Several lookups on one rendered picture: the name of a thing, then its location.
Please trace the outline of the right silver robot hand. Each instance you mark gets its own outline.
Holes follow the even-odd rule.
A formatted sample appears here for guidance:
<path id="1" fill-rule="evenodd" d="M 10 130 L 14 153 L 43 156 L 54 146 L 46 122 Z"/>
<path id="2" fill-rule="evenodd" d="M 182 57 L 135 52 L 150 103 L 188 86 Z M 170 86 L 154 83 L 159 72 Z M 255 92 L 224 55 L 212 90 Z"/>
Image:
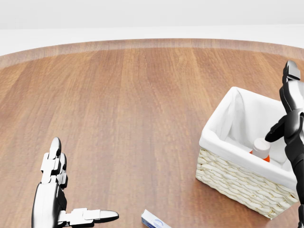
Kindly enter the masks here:
<path id="1" fill-rule="evenodd" d="M 300 78 L 297 64 L 288 60 L 279 90 L 286 115 L 271 127 L 265 140 L 274 142 L 284 137 L 285 154 L 296 176 L 299 201 L 304 205 L 304 82 Z"/>

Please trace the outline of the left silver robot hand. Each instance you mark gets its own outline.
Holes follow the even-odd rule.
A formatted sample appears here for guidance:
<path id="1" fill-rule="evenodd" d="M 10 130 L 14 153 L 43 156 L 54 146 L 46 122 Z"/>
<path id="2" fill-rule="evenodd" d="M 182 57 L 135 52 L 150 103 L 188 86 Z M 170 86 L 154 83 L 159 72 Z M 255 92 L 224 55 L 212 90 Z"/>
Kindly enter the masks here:
<path id="1" fill-rule="evenodd" d="M 67 158 L 61 151 L 58 137 L 52 140 L 49 152 L 44 154 L 41 182 L 36 188 L 32 216 L 32 228 L 91 228 L 95 223 L 105 223 L 119 219 L 112 210 L 73 209 L 66 212 L 67 200 L 64 189 L 67 187 Z"/>

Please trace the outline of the white lined wicker basket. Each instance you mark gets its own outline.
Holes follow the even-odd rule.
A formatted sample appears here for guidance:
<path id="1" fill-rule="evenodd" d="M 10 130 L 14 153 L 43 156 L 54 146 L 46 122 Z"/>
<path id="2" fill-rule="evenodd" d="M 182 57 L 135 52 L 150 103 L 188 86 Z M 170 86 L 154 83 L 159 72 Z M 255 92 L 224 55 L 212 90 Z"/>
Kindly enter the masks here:
<path id="1" fill-rule="evenodd" d="M 284 140 L 271 143 L 269 161 L 251 154 L 284 115 L 280 101 L 230 88 L 202 130 L 196 178 L 270 219 L 297 203 Z"/>

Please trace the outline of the orange bottle with white cap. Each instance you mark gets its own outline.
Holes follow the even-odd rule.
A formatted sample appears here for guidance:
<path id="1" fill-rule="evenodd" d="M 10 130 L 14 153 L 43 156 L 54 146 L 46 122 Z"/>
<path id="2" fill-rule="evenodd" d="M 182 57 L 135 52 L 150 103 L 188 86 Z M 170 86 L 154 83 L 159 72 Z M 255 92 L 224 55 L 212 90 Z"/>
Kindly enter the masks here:
<path id="1" fill-rule="evenodd" d="M 250 154 L 255 155 L 266 162 L 270 162 L 269 152 L 271 149 L 271 143 L 264 138 L 257 138 L 254 141 L 253 149 Z"/>

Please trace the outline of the white and blue box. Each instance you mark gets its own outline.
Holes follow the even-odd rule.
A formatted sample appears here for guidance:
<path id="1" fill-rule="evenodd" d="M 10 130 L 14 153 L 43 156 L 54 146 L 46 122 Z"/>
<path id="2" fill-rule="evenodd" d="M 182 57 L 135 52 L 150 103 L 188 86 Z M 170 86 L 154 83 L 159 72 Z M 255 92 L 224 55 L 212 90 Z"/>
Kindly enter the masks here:
<path id="1" fill-rule="evenodd" d="M 141 219 L 148 228 L 172 228 L 146 209 L 141 214 Z"/>

